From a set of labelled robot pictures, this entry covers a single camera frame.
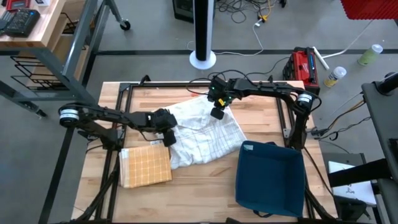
checkered cloth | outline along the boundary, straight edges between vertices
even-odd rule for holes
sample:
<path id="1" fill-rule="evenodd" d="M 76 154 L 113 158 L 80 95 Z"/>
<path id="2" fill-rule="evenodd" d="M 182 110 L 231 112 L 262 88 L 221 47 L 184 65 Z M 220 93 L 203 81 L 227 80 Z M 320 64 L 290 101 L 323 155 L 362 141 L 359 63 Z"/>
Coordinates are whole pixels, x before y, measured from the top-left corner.
<path id="1" fill-rule="evenodd" d="M 178 125 L 173 128 L 177 140 L 170 147 L 171 168 L 205 164 L 238 150 L 246 140 L 229 107 L 224 118 L 210 116 L 213 103 L 206 96 L 166 107 Z"/>
<path id="2" fill-rule="evenodd" d="M 169 149 L 162 144 L 122 149 L 119 159 L 120 183 L 124 188 L 172 180 Z"/>

bottle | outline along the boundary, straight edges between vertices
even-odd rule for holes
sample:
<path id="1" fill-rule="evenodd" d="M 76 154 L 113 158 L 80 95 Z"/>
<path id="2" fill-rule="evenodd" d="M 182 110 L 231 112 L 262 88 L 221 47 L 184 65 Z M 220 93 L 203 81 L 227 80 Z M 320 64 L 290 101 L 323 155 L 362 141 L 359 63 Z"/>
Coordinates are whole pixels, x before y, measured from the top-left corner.
<path id="1" fill-rule="evenodd" d="M 365 53 L 362 54 L 361 58 L 358 59 L 360 65 L 367 65 L 374 62 L 377 56 L 383 51 L 383 47 L 379 44 L 373 44 L 371 48 L 367 49 Z"/>
<path id="2" fill-rule="evenodd" d="M 347 74 L 347 71 L 343 67 L 336 67 L 328 76 L 328 78 L 323 81 L 325 86 L 331 88 L 334 86 L 340 78 L 343 78 Z"/>

red object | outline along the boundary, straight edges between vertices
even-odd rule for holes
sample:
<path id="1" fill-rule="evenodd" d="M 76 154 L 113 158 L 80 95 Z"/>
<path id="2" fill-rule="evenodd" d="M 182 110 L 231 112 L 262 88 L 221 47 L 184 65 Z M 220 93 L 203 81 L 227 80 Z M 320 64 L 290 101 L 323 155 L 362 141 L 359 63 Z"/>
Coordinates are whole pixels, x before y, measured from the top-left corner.
<path id="1" fill-rule="evenodd" d="M 6 9 L 13 11 L 20 8 L 29 8 L 30 0 L 8 0 Z"/>
<path id="2" fill-rule="evenodd" d="M 320 89 L 313 48 L 294 48 L 283 70 L 283 77 L 284 80 L 303 81 L 307 91 L 318 95 Z"/>
<path id="3" fill-rule="evenodd" d="M 398 19 L 397 0 L 341 0 L 348 19 Z"/>

orange checkered napkin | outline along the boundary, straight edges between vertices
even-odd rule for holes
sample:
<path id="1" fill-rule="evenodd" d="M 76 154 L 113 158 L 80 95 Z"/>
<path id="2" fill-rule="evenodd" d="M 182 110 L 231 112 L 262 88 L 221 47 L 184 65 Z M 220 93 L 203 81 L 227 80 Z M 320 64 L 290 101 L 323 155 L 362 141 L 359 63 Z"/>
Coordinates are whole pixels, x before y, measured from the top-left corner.
<path id="1" fill-rule="evenodd" d="M 172 180 L 169 149 L 162 144 L 122 149 L 119 159 L 124 188 Z"/>

wooden tabletop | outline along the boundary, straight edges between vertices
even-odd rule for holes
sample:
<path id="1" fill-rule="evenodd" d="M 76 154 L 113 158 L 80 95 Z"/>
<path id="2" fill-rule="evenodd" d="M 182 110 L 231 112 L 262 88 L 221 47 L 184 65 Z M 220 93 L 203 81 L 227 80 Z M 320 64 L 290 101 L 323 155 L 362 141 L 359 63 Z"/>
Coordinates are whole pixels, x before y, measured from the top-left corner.
<path id="1" fill-rule="evenodd" d="M 65 0 L 51 0 L 49 6 L 37 6 L 35 1 L 30 1 L 30 8 L 40 12 L 37 21 L 28 38 L 13 38 L 7 35 L 0 36 L 0 50 L 3 47 L 47 47 L 55 24 L 60 16 Z M 6 10 L 0 6 L 0 15 Z"/>
<path id="2" fill-rule="evenodd" d="M 303 87 L 302 82 L 289 83 Z M 119 84 L 103 83 L 100 106 L 115 107 Z M 133 91 L 130 111 L 153 111 L 192 97 L 194 96 L 184 88 L 136 88 Z M 248 140 L 274 141 L 283 146 L 275 98 L 249 96 L 242 101 L 235 100 L 231 109 Z M 110 127 L 109 123 L 99 123 Z M 312 118 L 307 126 L 313 127 Z M 128 129 L 125 147 L 148 144 L 137 131 Z M 306 147 L 328 182 L 318 141 L 308 138 Z M 86 209 L 98 193 L 105 154 L 105 150 L 95 149 L 86 155 L 72 218 L 81 215 L 82 210 Z M 323 186 L 308 155 L 304 151 L 303 154 L 311 191 L 325 209 L 336 216 L 331 195 Z M 240 222 L 295 222 L 297 219 L 294 217 L 278 215 L 259 218 L 251 210 L 235 202 L 234 182 L 238 156 L 239 152 L 236 151 L 207 164 L 178 168 L 172 171 L 173 180 L 170 182 L 135 189 L 119 187 L 113 222 L 225 222 L 227 217 Z M 307 217 L 305 207 L 303 215 Z"/>

